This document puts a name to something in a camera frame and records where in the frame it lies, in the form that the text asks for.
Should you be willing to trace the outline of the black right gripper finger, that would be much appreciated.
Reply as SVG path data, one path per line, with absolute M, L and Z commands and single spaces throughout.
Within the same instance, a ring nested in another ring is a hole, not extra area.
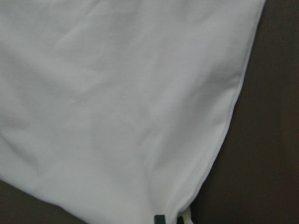
M 155 215 L 154 224 L 166 224 L 165 215 Z

